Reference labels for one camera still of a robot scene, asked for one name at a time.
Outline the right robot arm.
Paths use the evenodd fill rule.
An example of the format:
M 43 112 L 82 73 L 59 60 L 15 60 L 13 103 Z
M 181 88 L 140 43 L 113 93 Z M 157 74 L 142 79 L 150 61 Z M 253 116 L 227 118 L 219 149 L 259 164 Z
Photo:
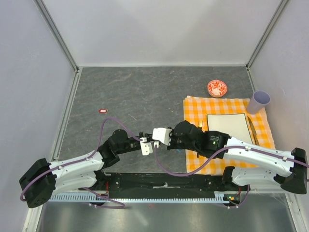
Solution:
M 305 150 L 296 147 L 292 151 L 268 149 L 252 145 L 219 131 L 203 131 L 182 121 L 174 129 L 169 128 L 164 141 L 168 149 L 195 151 L 208 160 L 238 160 L 256 165 L 253 170 L 226 167 L 221 178 L 222 187 L 233 190 L 236 186 L 277 185 L 294 193 L 307 193 L 307 156 Z

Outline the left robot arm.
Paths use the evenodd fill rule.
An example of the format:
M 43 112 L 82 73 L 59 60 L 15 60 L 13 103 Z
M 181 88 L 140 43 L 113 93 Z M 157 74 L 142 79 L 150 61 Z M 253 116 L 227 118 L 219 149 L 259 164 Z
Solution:
M 19 179 L 20 200 L 35 208 L 69 190 L 92 187 L 101 190 L 106 185 L 103 169 L 116 164 L 120 154 L 140 150 L 142 144 L 150 141 L 149 133 L 129 137 L 125 130 L 118 129 L 96 150 L 85 155 L 65 161 L 39 159 Z

